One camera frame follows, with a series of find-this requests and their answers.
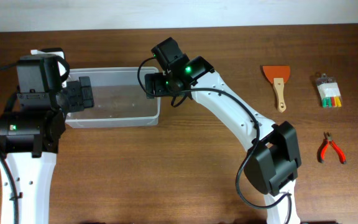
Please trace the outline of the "orange scraper with wooden handle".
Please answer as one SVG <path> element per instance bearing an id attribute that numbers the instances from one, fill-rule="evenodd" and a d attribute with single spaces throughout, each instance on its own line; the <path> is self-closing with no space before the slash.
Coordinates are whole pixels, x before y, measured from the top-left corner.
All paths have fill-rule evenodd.
<path id="1" fill-rule="evenodd" d="M 262 71 L 272 84 L 277 99 L 277 110 L 284 112 L 287 108 L 284 99 L 284 87 L 290 77 L 289 65 L 263 65 Z"/>

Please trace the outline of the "clear plastic container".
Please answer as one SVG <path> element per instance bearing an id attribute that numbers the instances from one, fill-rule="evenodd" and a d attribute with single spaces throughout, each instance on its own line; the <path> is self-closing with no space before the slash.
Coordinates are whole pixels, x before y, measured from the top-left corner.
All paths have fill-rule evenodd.
<path id="1" fill-rule="evenodd" d="M 89 77 L 94 106 L 69 113 L 72 128 L 154 126 L 160 115 L 160 99 L 148 99 L 137 79 L 136 67 L 77 68 L 69 80 Z"/>

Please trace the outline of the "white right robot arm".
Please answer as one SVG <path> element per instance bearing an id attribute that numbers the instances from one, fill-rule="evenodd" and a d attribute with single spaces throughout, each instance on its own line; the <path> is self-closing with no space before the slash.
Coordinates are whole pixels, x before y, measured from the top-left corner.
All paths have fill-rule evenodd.
<path id="1" fill-rule="evenodd" d="M 300 223 L 294 196 L 301 166 L 295 128 L 287 121 L 276 124 L 259 114 L 226 85 L 207 60 L 201 56 L 189 59 L 173 38 L 157 44 L 151 53 L 162 71 L 138 79 L 147 97 L 189 98 L 212 112 L 246 151 L 235 179 L 240 199 L 259 208 L 241 192 L 240 179 L 245 175 L 264 196 L 261 208 L 267 211 L 267 223 Z"/>

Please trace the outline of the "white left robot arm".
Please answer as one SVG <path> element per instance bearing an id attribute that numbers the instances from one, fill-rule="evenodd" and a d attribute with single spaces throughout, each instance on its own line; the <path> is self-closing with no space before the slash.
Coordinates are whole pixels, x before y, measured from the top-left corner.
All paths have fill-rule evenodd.
<path id="1" fill-rule="evenodd" d="M 52 175 L 67 115 L 94 106 L 89 77 L 68 79 L 55 54 L 21 57 L 18 89 L 0 116 L 1 223 L 48 223 Z"/>

